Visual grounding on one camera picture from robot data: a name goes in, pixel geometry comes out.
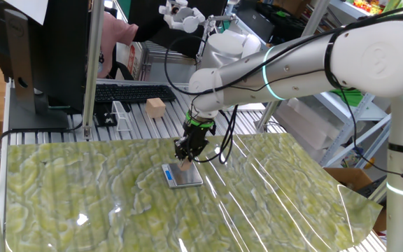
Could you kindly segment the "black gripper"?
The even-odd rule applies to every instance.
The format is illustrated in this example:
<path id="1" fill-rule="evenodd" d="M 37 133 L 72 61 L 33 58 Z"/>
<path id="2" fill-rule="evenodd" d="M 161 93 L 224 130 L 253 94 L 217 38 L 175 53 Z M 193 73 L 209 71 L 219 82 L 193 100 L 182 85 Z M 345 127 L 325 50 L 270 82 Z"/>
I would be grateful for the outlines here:
<path id="1" fill-rule="evenodd" d="M 208 145 L 206 134 L 210 132 L 212 135 L 215 135 L 216 125 L 196 126 L 191 122 L 185 122 L 183 129 L 185 130 L 183 137 L 174 140 L 175 157 L 180 161 L 188 158 L 192 162 Z"/>

